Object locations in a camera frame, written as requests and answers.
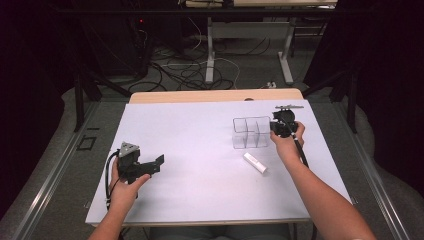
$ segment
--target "white tabletop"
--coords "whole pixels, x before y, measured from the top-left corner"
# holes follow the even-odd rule
[[[296,120],[306,126],[304,151],[311,170],[350,201],[340,174],[306,100],[128,104],[111,152],[123,141],[140,146],[139,162],[161,154],[165,163],[139,191],[124,225],[183,226],[293,222],[309,214],[275,146],[234,149],[233,119],[269,116],[276,105],[302,105]],[[249,152],[268,170],[243,159]],[[106,214],[104,174],[86,222]]]

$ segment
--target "black cable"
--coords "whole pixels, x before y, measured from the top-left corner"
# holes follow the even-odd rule
[[[113,189],[115,189],[116,184],[121,180],[121,178],[118,178],[115,183],[113,184],[112,188],[110,189],[109,196],[112,197]]]
[[[160,74],[159,82],[151,82],[151,81],[144,81],[144,82],[142,82],[142,81],[140,81],[140,82],[134,83],[134,84],[132,84],[131,86],[129,86],[129,87],[128,87],[128,91],[131,91],[131,89],[132,89],[133,87],[135,87],[135,86],[137,86],[137,85],[142,85],[142,84],[151,84],[151,85],[155,85],[153,88],[146,90],[146,92],[152,92],[152,91],[156,90],[157,88],[162,88],[162,90],[164,90],[164,91],[168,91],[168,90],[166,89],[166,87],[165,87],[164,85],[162,85],[162,81],[163,81],[163,75],[162,75],[162,72],[161,72],[160,70],[158,70],[157,68],[153,67],[151,64],[150,64],[150,67],[152,67],[152,68],[156,69],[156,70],[159,72],[159,74]]]
[[[121,232],[119,232],[118,240],[124,240],[125,235],[130,231],[130,228],[123,228]]]
[[[160,58],[155,58],[154,56],[152,56],[152,57],[151,57],[151,60],[152,60],[152,61],[161,61],[161,60],[166,60],[166,59],[174,58],[174,57],[176,56],[176,53],[175,53],[174,51],[170,50],[169,48],[163,47],[163,49],[156,50],[156,51],[154,52],[154,55],[160,55],[160,56],[162,56],[162,57],[160,57]]]
[[[293,223],[293,240],[297,240],[297,223]]]
[[[106,208],[107,208],[107,210],[109,210],[110,197],[112,196],[112,193],[109,192],[109,165],[110,165],[110,161],[112,160],[112,158],[115,157],[115,156],[118,156],[118,154],[119,154],[119,149],[116,150],[116,152],[112,153],[112,155],[110,155],[110,157],[108,158],[108,160],[106,162],[106,167],[105,167],[105,187],[106,187],[105,192],[106,192]]]
[[[266,51],[268,51],[269,47],[271,46],[271,39],[268,38],[268,44],[267,44],[267,46],[265,47],[264,50],[262,50],[261,52],[258,52],[258,53],[252,53],[256,49],[258,49],[258,47],[260,45],[262,45],[262,43],[265,42],[265,40],[266,40],[266,38],[262,39],[262,41],[259,44],[257,44],[252,50],[250,50],[250,51],[248,51],[246,53],[225,53],[225,52],[223,52],[225,50],[216,51],[216,52],[219,53],[220,55],[225,55],[225,56],[247,56],[247,55],[258,56],[258,55],[261,55],[261,54],[265,53]]]
[[[201,71],[207,67],[202,67],[201,63],[199,63],[197,59],[192,59],[185,55],[174,56],[173,58],[191,61],[191,64],[188,64],[188,66],[184,66],[183,68],[173,68],[171,67],[172,59],[168,60],[168,63],[166,64],[167,68],[173,71],[180,71],[179,75],[176,73],[170,72],[168,70],[165,70],[164,67],[162,67],[156,62],[151,62],[150,66],[160,71],[161,78],[163,78],[162,76],[162,73],[163,73],[169,79],[177,82],[178,86],[176,88],[176,91],[181,91],[183,90],[184,87],[188,89],[192,89],[192,90],[212,90],[212,89],[217,89],[218,87],[223,89],[231,89],[234,86],[234,82],[228,79],[224,79],[222,76],[222,73],[217,68],[214,68],[214,71],[216,71],[219,74],[219,76],[216,79],[214,79],[212,83],[206,83],[205,76],[203,75]]]
[[[300,145],[299,143],[299,139],[297,138],[296,134],[293,132],[293,130],[291,129],[287,121],[283,117],[281,117],[281,120],[284,122],[284,124],[286,124],[287,128],[289,129],[290,135],[292,136],[294,143],[296,144],[297,151],[300,154],[300,158],[302,159],[303,164],[307,168],[309,168],[309,164],[308,164],[308,161],[306,160],[305,152],[303,151],[302,145]]]
[[[286,124],[287,128],[290,131],[290,135],[292,136],[294,143],[296,144],[296,148],[300,154],[300,158],[302,159],[303,164],[309,168],[309,164],[308,161],[306,160],[306,156],[305,156],[305,152],[303,151],[302,145],[300,145],[299,143],[299,139],[296,137],[296,134],[293,132],[293,130],[291,129],[290,125],[287,123],[287,121],[281,117],[281,120]],[[315,240],[317,238],[317,227],[315,226],[315,224],[312,224],[312,236],[311,239]]]
[[[147,234],[147,231],[145,228],[143,228],[143,232],[144,232],[144,236],[146,237],[147,240],[150,240],[149,238],[149,234]]]

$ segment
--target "white desk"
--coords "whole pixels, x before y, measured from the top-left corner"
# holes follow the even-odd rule
[[[211,102],[214,95],[216,102]],[[247,97],[255,101],[242,101]],[[264,148],[236,150],[232,146],[233,118],[272,118],[276,105],[287,104],[305,107],[293,111],[307,126],[304,151],[311,170],[350,201],[310,105],[298,90],[138,93],[126,106],[110,153],[126,141],[140,146],[140,162],[164,154],[165,163],[139,191],[124,225],[309,220],[272,141]],[[246,152],[268,167],[265,174],[243,159]],[[86,222],[97,225],[105,214],[103,174]]]
[[[234,7],[301,7],[335,5],[337,0],[234,0]],[[186,1],[187,7],[192,8],[220,8],[222,1]],[[213,68],[215,52],[213,51],[213,38],[270,38],[284,39],[283,51],[278,52],[278,58],[286,84],[293,84],[287,56],[293,39],[296,18],[290,22],[231,22],[214,23],[208,18],[208,63],[206,69],[206,82],[213,82]]]

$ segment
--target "forearm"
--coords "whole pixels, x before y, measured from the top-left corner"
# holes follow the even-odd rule
[[[122,212],[109,211],[100,224],[96,227],[89,239],[118,239],[125,215],[126,214]]]
[[[375,239],[352,204],[304,166],[298,157],[291,156],[284,163],[325,239]]]

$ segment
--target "person's left hand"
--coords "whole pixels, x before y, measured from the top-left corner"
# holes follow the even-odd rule
[[[109,189],[113,189],[109,211],[127,214],[134,204],[138,189],[150,179],[150,175],[144,174],[132,184],[126,184],[126,179],[118,179],[118,158],[115,158],[112,167],[112,180],[109,185]]]

